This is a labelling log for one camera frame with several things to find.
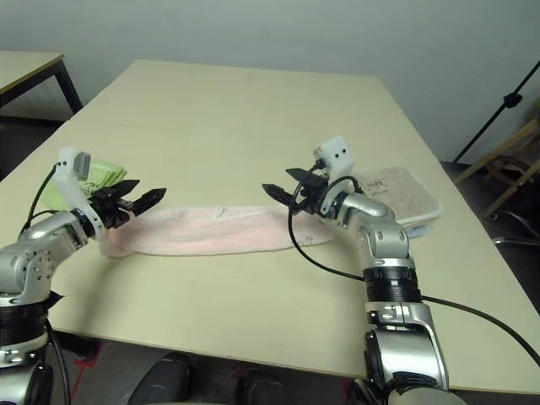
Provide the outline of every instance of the robotic arm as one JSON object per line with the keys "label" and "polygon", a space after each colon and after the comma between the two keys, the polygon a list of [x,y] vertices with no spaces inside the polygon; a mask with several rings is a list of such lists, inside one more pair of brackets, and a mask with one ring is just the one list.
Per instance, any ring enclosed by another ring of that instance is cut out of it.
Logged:
{"label": "robotic arm", "polygon": [[121,181],[84,198],[77,179],[89,171],[89,155],[65,148],[55,181],[73,209],[24,230],[17,242],[0,249],[0,403],[48,404],[52,370],[45,363],[48,309],[59,295],[51,292],[57,267],[89,238],[127,222],[157,204],[165,189],[154,189],[134,202],[123,200],[138,180]]}
{"label": "robotic arm", "polygon": [[[312,170],[287,170],[303,187],[301,202],[279,186],[263,188],[293,213],[316,213],[357,238],[371,325],[364,352],[368,380],[355,382],[359,399],[368,404],[463,404],[448,392],[445,360],[429,307],[422,302],[407,232],[391,208],[358,188],[343,138],[324,143],[314,155]],[[313,173],[316,169],[321,175]]]}

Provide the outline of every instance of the black shoe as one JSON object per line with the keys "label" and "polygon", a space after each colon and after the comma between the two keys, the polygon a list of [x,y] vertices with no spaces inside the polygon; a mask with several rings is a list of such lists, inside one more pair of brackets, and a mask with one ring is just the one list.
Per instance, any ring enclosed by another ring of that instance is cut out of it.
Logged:
{"label": "black shoe", "polygon": [[186,355],[167,354],[138,383],[127,405],[185,401],[189,395],[190,374]]}
{"label": "black shoe", "polygon": [[236,405],[290,405],[284,384],[265,370],[250,370],[236,386]]}

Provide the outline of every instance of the wooden chair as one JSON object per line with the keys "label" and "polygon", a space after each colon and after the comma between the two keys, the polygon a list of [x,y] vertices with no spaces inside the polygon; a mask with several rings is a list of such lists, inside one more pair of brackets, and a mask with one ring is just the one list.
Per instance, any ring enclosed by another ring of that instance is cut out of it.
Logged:
{"label": "wooden chair", "polygon": [[[485,216],[491,215],[498,207],[500,207],[506,200],[508,200],[508,198],[510,198],[517,191],[517,188],[519,186],[525,184],[526,181],[531,180],[531,178],[540,170],[539,157],[532,165],[524,167],[522,175],[517,180],[511,179],[510,177],[500,172],[504,167],[507,166],[507,164],[512,162],[518,162],[518,158],[520,156],[522,156],[525,152],[530,150],[532,146],[536,145],[538,141],[540,141],[540,135],[535,134],[538,128],[540,128],[540,117],[535,117],[519,131],[517,131],[514,135],[512,135],[509,139],[504,141],[500,146],[483,156],[480,160],[478,160],[476,163],[464,170],[453,180],[454,184],[459,184],[460,182],[467,179],[470,175],[476,173],[478,170],[486,166],[489,171],[487,175],[488,178],[490,176],[494,176],[509,186],[509,188],[505,192],[503,192],[500,197],[497,198],[484,211],[483,214]],[[500,162],[496,161],[500,156],[503,155],[504,152],[508,151],[518,142],[526,139],[527,137],[530,137],[530,139],[526,140],[525,143],[521,145],[510,157],[502,159],[502,161]]]}

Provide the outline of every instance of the table leg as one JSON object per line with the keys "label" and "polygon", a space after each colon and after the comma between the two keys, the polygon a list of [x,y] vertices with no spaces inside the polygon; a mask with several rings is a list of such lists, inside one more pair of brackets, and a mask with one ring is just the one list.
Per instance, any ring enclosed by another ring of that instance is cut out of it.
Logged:
{"label": "table leg", "polygon": [[57,63],[57,72],[55,73],[55,77],[57,78],[58,84],[66,97],[71,111],[73,111],[73,114],[76,114],[83,108],[83,103],[81,103],[81,100],[78,97],[77,90],[73,86],[73,82],[69,77],[69,73],[63,61]]}

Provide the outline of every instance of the black pole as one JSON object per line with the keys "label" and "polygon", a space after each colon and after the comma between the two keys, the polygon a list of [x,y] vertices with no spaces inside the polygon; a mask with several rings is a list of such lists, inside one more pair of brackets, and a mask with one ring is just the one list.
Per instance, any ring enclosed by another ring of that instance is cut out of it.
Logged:
{"label": "black pole", "polygon": [[459,159],[462,158],[464,154],[467,153],[467,151],[474,145],[476,141],[482,136],[484,132],[489,128],[489,126],[497,119],[497,117],[500,115],[501,112],[505,110],[505,108],[514,108],[516,105],[518,105],[523,98],[519,93],[521,88],[525,85],[525,83],[531,78],[531,76],[540,68],[540,61],[537,62],[536,65],[531,69],[531,71],[527,74],[527,76],[521,81],[521,83],[518,84],[516,89],[512,91],[510,94],[507,94],[504,97],[503,104],[499,107],[499,109],[491,116],[491,118],[488,119],[488,121],[484,124],[482,128],[480,128],[480,131],[474,136],[474,138],[471,139],[471,142],[467,144],[465,148],[452,160],[453,163],[457,163]]}
{"label": "black pole", "polygon": [[499,107],[499,109],[491,116],[491,118],[488,119],[488,122],[483,124],[483,127],[480,129],[480,131],[478,131],[474,138],[471,139],[471,142],[469,142],[467,146],[463,148],[463,150],[454,158],[453,163],[457,163],[459,159],[461,159],[462,156],[467,153],[467,151],[474,145],[476,141],[478,141],[478,138],[480,138],[482,134],[486,132],[486,129],[488,129],[491,123],[495,121],[495,119],[497,119],[497,117],[500,115],[501,112],[505,110],[505,108],[505,104],[503,103],[502,106]]}

